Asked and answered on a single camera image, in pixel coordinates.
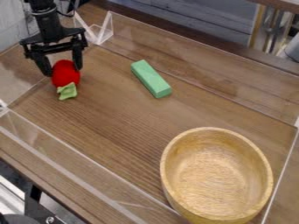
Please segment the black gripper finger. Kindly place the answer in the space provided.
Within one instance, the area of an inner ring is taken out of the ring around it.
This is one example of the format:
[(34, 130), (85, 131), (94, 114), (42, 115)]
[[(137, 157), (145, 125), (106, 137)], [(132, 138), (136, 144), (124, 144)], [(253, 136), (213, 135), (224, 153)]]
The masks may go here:
[(72, 61), (77, 70), (82, 68), (82, 50), (81, 42), (74, 39), (72, 41)]
[(41, 73), (43, 76), (50, 77), (51, 76), (51, 64), (49, 62), (47, 57), (41, 52), (33, 52), (31, 53), (31, 60), (41, 70)]

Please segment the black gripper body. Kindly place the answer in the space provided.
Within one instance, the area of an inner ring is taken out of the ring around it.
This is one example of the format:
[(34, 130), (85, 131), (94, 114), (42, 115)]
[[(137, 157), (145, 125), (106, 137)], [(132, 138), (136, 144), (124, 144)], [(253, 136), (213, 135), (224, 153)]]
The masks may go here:
[(84, 28), (61, 28), (60, 36), (54, 39), (43, 39), (37, 33), (29, 38), (19, 40), (19, 45), (23, 49), (23, 56), (31, 58), (33, 52), (39, 52), (45, 56), (53, 53), (72, 51), (72, 41), (78, 40), (84, 48), (88, 46)]

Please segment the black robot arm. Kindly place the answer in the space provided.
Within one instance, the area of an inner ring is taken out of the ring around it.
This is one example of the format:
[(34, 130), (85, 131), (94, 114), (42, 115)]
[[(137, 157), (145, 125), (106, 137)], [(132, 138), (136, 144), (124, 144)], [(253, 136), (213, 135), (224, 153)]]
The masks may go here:
[(82, 68), (82, 50), (88, 47), (85, 29), (68, 28), (61, 25), (57, 5), (53, 0), (23, 0), (31, 9), (38, 32), (19, 40), (23, 57), (30, 59), (43, 76), (51, 76), (51, 64), (47, 54), (70, 51), (73, 67)]

